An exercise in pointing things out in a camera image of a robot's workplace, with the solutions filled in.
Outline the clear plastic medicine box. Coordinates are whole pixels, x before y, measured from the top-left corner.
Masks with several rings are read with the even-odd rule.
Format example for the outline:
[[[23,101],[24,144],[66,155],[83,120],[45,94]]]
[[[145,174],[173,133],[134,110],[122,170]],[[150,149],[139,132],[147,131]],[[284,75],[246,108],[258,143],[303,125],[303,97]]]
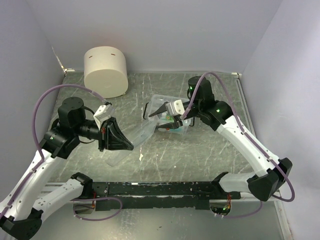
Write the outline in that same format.
[[[179,97],[174,96],[167,96],[167,95],[160,95],[155,94],[152,96],[151,100],[145,104],[143,109],[143,119],[151,121],[149,117],[150,114],[158,110],[165,102],[174,102],[179,100]],[[193,127],[195,125],[195,118],[185,119],[182,122],[182,126],[177,129],[169,129],[169,128],[159,128],[160,125],[164,124],[171,124],[174,123],[174,119],[168,114],[167,111],[160,113],[158,116],[158,122],[156,129],[160,132],[168,132],[168,133],[175,133],[180,135],[185,135],[189,127]]]

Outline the clear box lid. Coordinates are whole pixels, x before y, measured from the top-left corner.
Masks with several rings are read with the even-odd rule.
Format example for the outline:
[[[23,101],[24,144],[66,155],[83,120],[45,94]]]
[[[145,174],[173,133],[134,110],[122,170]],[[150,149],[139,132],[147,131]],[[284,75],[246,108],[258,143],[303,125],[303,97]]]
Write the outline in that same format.
[[[114,167],[135,150],[138,150],[154,134],[157,121],[157,117],[153,117],[151,120],[145,119],[136,126],[123,130],[126,138],[133,144],[133,150],[106,151],[106,164]]]

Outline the small green box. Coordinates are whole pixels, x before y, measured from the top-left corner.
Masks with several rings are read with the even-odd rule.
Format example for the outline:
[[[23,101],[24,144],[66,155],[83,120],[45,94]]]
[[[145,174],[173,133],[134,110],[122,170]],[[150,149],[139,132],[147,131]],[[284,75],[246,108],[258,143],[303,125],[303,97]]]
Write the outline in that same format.
[[[171,116],[166,115],[166,116],[165,116],[165,120],[166,120],[166,121],[171,121],[171,122],[172,122],[174,119],[173,119]]]

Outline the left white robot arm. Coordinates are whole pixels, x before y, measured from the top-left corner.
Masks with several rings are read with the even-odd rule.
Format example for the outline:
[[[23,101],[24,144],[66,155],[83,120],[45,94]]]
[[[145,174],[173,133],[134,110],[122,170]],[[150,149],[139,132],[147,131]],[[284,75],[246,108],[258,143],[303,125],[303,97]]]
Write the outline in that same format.
[[[93,180],[80,172],[51,193],[39,196],[58,165],[81,143],[81,137],[96,140],[101,152],[134,149],[113,117],[111,104],[101,105],[93,114],[93,120],[86,118],[87,110],[79,97],[69,97],[62,102],[58,118],[40,141],[40,151],[13,191],[1,202],[0,227],[15,239],[31,239],[42,223],[69,201],[90,201],[95,196]]]

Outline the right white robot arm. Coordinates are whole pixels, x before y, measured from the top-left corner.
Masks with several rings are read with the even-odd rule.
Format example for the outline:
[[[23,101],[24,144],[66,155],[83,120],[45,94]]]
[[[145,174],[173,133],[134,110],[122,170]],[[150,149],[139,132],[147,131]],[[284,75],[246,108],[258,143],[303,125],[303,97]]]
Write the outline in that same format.
[[[152,118],[167,113],[172,122],[158,126],[166,130],[180,128],[186,119],[199,118],[227,139],[253,169],[251,173],[244,174],[221,173],[212,181],[212,193],[216,198],[223,199],[231,192],[244,192],[266,202],[284,183],[292,185],[288,178],[292,162],[287,157],[280,159],[263,146],[242,123],[232,101],[215,98],[211,83],[205,76],[194,76],[188,80],[187,97],[188,101],[165,101],[148,116]]]

